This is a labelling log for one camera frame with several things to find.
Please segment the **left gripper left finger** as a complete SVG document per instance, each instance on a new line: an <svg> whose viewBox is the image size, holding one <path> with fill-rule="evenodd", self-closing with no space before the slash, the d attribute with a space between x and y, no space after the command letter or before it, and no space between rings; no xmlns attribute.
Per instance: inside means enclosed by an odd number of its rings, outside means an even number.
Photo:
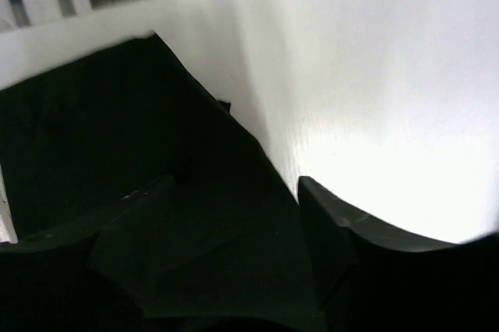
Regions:
<svg viewBox="0 0 499 332"><path fill-rule="evenodd" d="M3 331L149 331L152 225L174 188L159 178L110 206L1 244Z"/></svg>

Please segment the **black trousers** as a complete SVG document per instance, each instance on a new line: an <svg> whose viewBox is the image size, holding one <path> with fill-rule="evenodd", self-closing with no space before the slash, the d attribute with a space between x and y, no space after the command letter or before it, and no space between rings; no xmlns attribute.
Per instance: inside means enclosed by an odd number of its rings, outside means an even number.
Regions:
<svg viewBox="0 0 499 332"><path fill-rule="evenodd" d="M18 243L173 179L152 225L144 319L326 328L294 197L158 36L4 89L1 168Z"/></svg>

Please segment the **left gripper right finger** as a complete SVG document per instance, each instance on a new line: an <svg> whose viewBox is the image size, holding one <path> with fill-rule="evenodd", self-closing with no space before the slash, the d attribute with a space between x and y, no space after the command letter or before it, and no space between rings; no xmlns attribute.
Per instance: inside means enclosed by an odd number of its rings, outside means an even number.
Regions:
<svg viewBox="0 0 499 332"><path fill-rule="evenodd" d="M404 231L309 176L299 214L329 331L495 331L498 237L463 244Z"/></svg>

